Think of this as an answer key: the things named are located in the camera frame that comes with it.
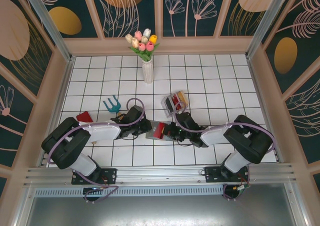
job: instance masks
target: gray floor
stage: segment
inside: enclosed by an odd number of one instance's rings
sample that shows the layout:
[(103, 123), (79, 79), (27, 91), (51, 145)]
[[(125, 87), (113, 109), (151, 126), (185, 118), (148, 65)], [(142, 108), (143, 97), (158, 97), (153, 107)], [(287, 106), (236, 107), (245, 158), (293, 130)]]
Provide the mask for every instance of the gray floor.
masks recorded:
[(237, 201), (221, 195), (111, 197), (97, 204), (82, 198), (36, 198), (29, 226), (291, 226), (281, 184), (253, 185)]

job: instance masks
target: yellow tulip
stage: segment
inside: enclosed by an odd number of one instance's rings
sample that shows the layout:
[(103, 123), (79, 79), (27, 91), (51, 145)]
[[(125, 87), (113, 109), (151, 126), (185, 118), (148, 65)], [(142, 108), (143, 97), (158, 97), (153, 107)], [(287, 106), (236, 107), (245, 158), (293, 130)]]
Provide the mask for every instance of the yellow tulip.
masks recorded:
[(156, 35), (152, 35), (152, 36), (150, 36), (149, 41), (152, 42), (153, 44), (155, 44), (157, 42), (157, 38), (158, 37)]

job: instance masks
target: metal base plate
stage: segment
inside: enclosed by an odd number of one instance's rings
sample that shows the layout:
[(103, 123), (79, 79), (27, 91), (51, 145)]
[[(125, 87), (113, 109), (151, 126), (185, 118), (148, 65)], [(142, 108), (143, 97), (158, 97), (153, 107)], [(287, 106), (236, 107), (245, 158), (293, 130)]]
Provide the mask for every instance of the metal base plate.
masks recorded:
[[(116, 168), (103, 168), (100, 172), (100, 178), (96, 183), (99, 184), (115, 184), (117, 178), (117, 169)], [(87, 181), (85, 181), (82, 177), (80, 177), (77, 173), (72, 173), (72, 185), (87, 185), (91, 184)]]
[[(248, 168), (243, 167), (238, 172), (241, 177), (243, 177), (245, 180), (248, 180)], [(229, 179), (226, 179), (221, 175), (220, 167), (205, 167), (204, 168), (204, 176), (206, 182), (241, 182), (240, 176), (233, 176)]]

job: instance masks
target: enclosure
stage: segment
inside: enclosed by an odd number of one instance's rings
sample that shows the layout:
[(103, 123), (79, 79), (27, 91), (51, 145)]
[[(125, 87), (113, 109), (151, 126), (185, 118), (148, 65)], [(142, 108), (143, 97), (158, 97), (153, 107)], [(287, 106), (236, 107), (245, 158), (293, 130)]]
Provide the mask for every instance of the enclosure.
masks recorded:
[[(1, 224), (317, 225), (319, 12), (320, 0), (0, 0)], [(151, 84), (125, 40), (146, 28), (159, 43)], [(119, 186), (97, 205), (71, 169), (48, 164), (41, 144), (66, 118), (108, 121), (115, 95), (120, 113), (139, 98), (148, 120), (175, 122), (161, 101), (178, 91), (199, 125), (245, 115), (274, 135), (235, 201), (221, 195), (234, 182), (202, 175), (236, 151), (226, 142), (87, 143)]]

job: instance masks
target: white tiled floor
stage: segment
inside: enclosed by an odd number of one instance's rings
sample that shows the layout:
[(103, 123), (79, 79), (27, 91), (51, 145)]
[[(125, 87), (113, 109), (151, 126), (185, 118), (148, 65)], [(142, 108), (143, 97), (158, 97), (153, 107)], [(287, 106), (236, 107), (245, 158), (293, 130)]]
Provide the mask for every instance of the white tiled floor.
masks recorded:
[[(244, 55), (157, 55), (153, 61), (155, 81), (150, 85), (143, 81), (137, 56), (77, 57), (60, 121), (85, 110), (94, 121), (109, 120), (115, 114), (107, 111), (103, 100), (113, 94), (122, 110), (127, 100), (136, 96), (145, 104), (147, 119), (171, 121), (160, 101), (165, 95), (183, 90), (189, 99), (190, 113), (199, 125), (225, 124), (245, 114), (265, 126)], [(118, 167), (216, 164), (235, 151), (231, 144), (183, 147), (144, 136), (132, 141), (103, 140), (88, 144), (83, 153), (101, 166)], [(275, 161), (273, 152), (263, 159)]]

